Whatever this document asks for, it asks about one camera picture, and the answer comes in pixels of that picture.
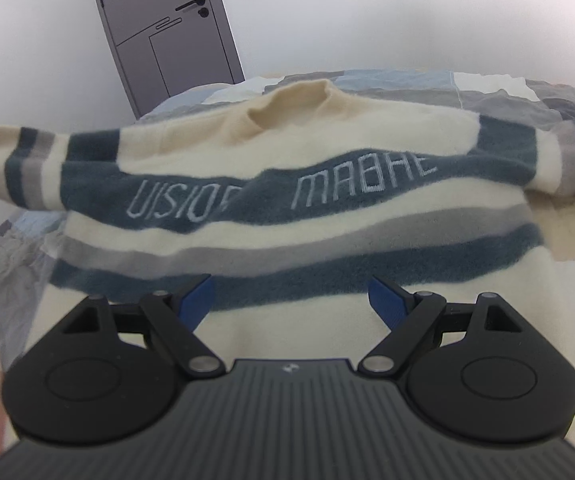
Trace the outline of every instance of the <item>gray door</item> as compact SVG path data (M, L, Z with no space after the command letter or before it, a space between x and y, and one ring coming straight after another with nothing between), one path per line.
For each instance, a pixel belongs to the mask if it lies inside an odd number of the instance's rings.
M175 10L191 1L98 0L138 116L193 86L243 80L221 0Z

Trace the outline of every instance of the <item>white wall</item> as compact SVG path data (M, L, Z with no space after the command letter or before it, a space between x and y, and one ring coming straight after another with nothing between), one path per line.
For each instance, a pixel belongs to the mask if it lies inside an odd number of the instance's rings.
M575 85L575 0L224 0L247 77L450 68Z
M73 132L134 119L94 0L0 0L0 124ZM0 223L12 210L0 202Z

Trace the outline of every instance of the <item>small logo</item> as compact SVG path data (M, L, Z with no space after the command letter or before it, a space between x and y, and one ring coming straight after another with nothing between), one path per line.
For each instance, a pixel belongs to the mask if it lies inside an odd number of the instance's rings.
M281 369L285 373L293 374L295 372L298 372L298 365L296 363L290 363L289 365L284 365L283 367L281 367Z

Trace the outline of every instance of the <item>bed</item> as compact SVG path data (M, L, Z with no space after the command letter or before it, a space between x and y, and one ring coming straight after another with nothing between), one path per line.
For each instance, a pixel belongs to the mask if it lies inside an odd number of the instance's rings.
M338 89L379 100L471 110L500 120L548 131L575 119L575 88L509 75L479 75L448 70L345 70L280 77L256 77L238 85L213 84L169 98L138 124L156 124L227 107L304 80L330 80ZM529 193L529 204L546 246L556 279L573 315L564 322L575 339L575 199ZM39 309L62 250L63 212L20 211L0 226L0 387L5 371L62 315ZM575 350L561 349L575 365ZM575 443L575 428L570 438ZM15 442L0 402L0 453Z

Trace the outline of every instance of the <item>door frame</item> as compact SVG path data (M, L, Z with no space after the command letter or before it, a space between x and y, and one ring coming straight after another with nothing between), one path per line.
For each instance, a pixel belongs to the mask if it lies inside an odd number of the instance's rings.
M119 72L119 77L121 83L123 83L123 88L125 89L126 95L128 96L128 101L132 107L134 115L139 118L141 117L138 108L136 107L136 102L134 96L132 95L132 88L130 88L130 83L125 75L123 65L121 63L119 54L117 53L116 43L112 37L112 32L110 26L108 25L108 18L105 15L105 9L101 4L101 0L95 0L97 9L99 9L99 16L101 17L101 23L103 24L103 30L105 31L105 36L108 40L108 46L114 58L114 63ZM223 46L223 51L226 54L226 60L230 68L230 73L232 75L232 80L234 83L241 83L245 80L244 72L241 68L241 62L239 61L239 55L236 51L236 46L234 44L234 38L232 37L232 30L230 29L230 24L228 22L228 15L226 14L226 8L223 5L223 0L209 0L210 1L210 11L214 16L216 22L216 28L218 30L219 36L221 37L221 45Z

